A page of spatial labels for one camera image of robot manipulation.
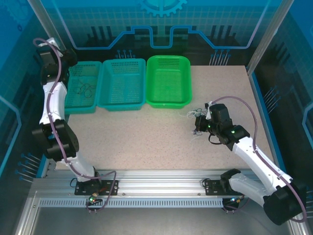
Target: speckled tabletop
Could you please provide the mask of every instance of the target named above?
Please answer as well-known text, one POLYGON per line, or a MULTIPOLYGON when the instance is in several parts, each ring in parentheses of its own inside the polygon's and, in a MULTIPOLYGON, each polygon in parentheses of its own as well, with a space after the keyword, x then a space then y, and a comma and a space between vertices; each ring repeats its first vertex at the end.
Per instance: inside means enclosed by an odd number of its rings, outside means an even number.
MULTIPOLYGON (((190 110, 224 95, 234 95, 251 105, 258 120, 257 145, 270 158, 270 149, 244 66, 192 66, 192 102, 180 110, 139 111, 71 115, 69 125, 77 135, 80 151, 96 169, 224 169, 248 168, 224 145, 213 145, 208 134, 192 140, 195 119, 190 110)), ((249 110, 236 100, 223 102, 234 124, 251 135, 254 123, 249 110)), ((66 167, 57 164, 57 169, 66 167)))

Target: white robotic arm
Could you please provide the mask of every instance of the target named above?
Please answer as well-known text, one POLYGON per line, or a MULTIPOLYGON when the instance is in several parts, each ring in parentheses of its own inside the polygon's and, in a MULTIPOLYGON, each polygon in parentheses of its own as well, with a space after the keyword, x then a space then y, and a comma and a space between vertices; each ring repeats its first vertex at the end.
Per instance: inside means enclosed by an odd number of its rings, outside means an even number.
POLYGON ((220 182, 223 190, 242 193, 257 202, 264 208, 270 220, 277 225, 301 213, 301 206, 289 187, 297 192, 305 205, 305 184, 283 172, 257 146, 254 149, 250 134, 242 126, 233 125, 224 104, 212 105, 210 102, 206 103, 205 107, 208 109, 207 115, 196 117, 196 129, 209 132, 210 136, 217 136, 220 140, 219 144, 226 145, 230 151, 241 157, 262 182, 260 184, 251 180, 239 170, 233 169, 221 175, 220 182))
MULTIPOLYGON (((252 147, 252 141, 253 139, 251 137, 244 137, 240 139, 238 143, 234 143, 233 152, 249 165, 251 170, 261 180, 263 185, 248 179, 243 174, 234 175, 229 180, 229 183, 234 191, 243 193, 253 201, 256 201, 258 204, 263 206, 264 196, 272 195, 277 191, 277 187, 282 188, 286 186, 286 184, 279 179, 255 154, 252 147)), ((291 176, 279 169, 258 147, 257 151, 272 167, 281 173, 282 177, 291 183, 291 176)))
MULTIPOLYGON (((59 49, 56 41, 53 38, 50 38, 48 42, 59 49)), ((39 44, 39 47, 43 46, 46 46, 46 43, 39 44)), ((82 175, 95 177, 94 167, 81 156, 79 152, 78 139, 65 122, 65 97, 67 95, 68 68, 69 66, 75 65, 77 60, 75 54, 73 53, 66 51, 65 55, 63 55, 59 50, 57 52, 62 61, 62 77, 60 81, 57 82, 53 93, 51 94, 49 109, 51 112, 52 121, 67 154, 68 163, 64 161, 60 147, 53 138, 46 107, 48 94, 50 93, 50 90, 55 83, 57 69, 59 67, 51 51, 43 51, 40 53, 44 61, 41 74, 43 90, 45 93, 45 101, 43 115, 39 122, 40 127, 33 131, 33 135, 44 149, 44 153, 47 158, 54 159, 56 162, 60 162, 66 165, 76 175, 78 182, 87 182, 90 181, 90 179, 82 177, 82 175), (76 169, 76 171, 81 173, 81 175, 78 175, 76 172, 74 172, 72 168, 76 169)))

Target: metal pole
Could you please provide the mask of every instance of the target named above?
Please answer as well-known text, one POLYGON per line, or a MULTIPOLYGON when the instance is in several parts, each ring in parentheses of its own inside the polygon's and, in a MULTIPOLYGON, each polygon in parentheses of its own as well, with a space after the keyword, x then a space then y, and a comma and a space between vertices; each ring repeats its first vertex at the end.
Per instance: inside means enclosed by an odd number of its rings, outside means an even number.
POLYGON ((28 0, 28 3, 30 4, 31 8, 33 8, 33 11, 35 12, 48 37, 53 37, 57 39, 57 41, 59 42, 60 50, 66 50, 66 47, 54 24, 52 23, 52 20, 50 19, 47 11, 45 10, 42 2, 40 0, 28 0))
POLYGON ((256 48, 247 66, 247 73, 249 76, 253 73, 256 66, 260 62, 264 52, 266 51, 271 40, 273 39, 276 33, 276 30, 278 29, 283 19, 285 18, 286 14, 288 13, 293 1, 294 0, 282 0, 279 7, 277 8, 277 11, 275 12, 275 15, 273 16, 273 19, 269 23, 268 28, 266 29, 258 47, 256 48))

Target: rectangular basket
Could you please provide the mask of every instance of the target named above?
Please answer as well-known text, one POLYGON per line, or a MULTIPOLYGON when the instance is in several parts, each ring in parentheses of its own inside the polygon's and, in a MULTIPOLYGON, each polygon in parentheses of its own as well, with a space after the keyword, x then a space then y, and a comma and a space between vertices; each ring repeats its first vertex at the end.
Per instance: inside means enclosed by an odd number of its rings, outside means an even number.
POLYGON ((114 59, 102 66, 97 106, 109 111, 140 110, 146 100, 145 60, 114 59))
POLYGON ((152 56, 147 61, 147 103, 181 109, 192 98, 190 62, 183 56, 152 56))
POLYGON ((65 114, 90 114, 96 110, 98 76, 102 63, 99 61, 78 62, 70 67, 65 114))

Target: light green basket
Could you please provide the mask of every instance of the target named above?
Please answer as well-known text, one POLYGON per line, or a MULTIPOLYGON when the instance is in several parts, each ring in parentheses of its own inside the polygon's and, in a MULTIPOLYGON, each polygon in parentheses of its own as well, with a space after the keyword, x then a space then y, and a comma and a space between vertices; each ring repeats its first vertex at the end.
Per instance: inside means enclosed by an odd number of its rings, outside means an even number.
POLYGON ((153 108, 181 109, 191 102, 191 67, 183 56, 152 56, 147 61, 146 101, 153 108))

